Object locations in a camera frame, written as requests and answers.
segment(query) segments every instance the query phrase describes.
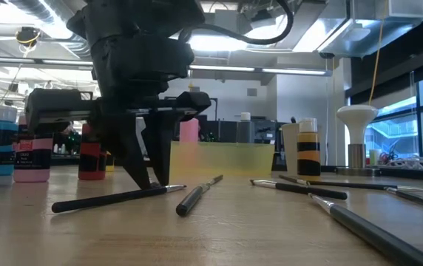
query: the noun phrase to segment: wooden table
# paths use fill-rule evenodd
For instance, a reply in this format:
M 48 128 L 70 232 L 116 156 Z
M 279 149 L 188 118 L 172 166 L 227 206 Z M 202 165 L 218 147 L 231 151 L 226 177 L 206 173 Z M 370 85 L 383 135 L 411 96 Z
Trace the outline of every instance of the wooden table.
M 121 168 L 104 181 L 76 177 L 75 166 L 54 167 L 49 183 L 0 187 L 0 265 L 390 265 L 308 197 L 253 187 L 247 177 L 225 176 L 186 218 L 175 206 L 210 177 L 172 179 L 187 191 L 53 214 L 56 201 L 137 188 Z M 384 191 L 332 189 L 349 193 L 335 202 L 423 250 L 423 206 Z

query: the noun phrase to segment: ductwork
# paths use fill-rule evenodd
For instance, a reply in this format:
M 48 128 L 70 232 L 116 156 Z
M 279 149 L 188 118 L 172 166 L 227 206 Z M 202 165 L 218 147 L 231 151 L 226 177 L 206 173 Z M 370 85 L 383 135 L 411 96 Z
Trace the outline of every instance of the ductwork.
M 377 51 L 383 23 L 384 47 L 423 22 L 423 0 L 350 0 L 349 18 L 317 49 L 362 57 Z
M 34 16 L 44 22 L 51 29 L 57 28 L 59 32 L 67 31 L 65 24 L 74 15 L 73 11 L 60 0 L 10 0 L 10 3 L 27 15 Z M 61 38 L 55 36 L 54 30 L 44 31 L 52 38 Z M 80 59 L 91 60 L 90 49 L 85 39 L 73 33 L 70 40 L 75 43 L 61 45 Z

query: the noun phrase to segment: pink container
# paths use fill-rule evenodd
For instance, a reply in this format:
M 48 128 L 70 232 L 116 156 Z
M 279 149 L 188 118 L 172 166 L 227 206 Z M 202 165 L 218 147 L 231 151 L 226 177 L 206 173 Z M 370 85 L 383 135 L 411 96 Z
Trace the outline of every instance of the pink container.
M 41 183 L 48 181 L 52 146 L 52 134 L 29 133 L 25 116 L 19 117 L 14 182 Z
M 198 119 L 194 118 L 187 122 L 180 122 L 180 141 L 187 143 L 198 142 Z

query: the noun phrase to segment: white cap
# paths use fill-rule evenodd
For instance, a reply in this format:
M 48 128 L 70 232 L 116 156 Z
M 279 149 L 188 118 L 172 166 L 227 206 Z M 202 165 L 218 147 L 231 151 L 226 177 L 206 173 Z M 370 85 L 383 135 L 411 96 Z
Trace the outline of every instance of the white cap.
M 0 106 L 0 121 L 16 122 L 18 110 L 14 107 Z
M 241 121 L 251 121 L 251 113 L 241 113 Z
M 316 118 L 303 118 L 299 122 L 300 133 L 303 132 L 318 132 L 318 125 Z

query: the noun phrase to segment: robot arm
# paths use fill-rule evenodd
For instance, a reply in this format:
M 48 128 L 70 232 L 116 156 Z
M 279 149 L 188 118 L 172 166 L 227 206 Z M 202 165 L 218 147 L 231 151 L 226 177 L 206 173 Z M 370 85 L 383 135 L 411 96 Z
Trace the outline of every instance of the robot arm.
M 83 100 L 75 90 L 35 89 L 26 103 L 31 131 L 59 132 L 72 120 L 87 120 L 102 145 L 123 160 L 124 168 L 141 189 L 151 187 L 136 138 L 136 118 L 144 117 L 141 132 L 155 175 L 169 183 L 169 157 L 176 122 L 191 120 L 207 109 L 203 92 L 184 92 L 175 100 L 158 95 L 168 81 L 185 78 L 194 60 L 186 43 L 197 28 L 214 30 L 250 44 L 273 44 L 284 39 L 293 24 L 286 0 L 276 0 L 288 24 L 276 38 L 256 40 L 204 24 L 196 0 L 87 0 L 67 27 L 88 40 L 101 98 Z M 181 31 L 178 40 L 169 38 Z

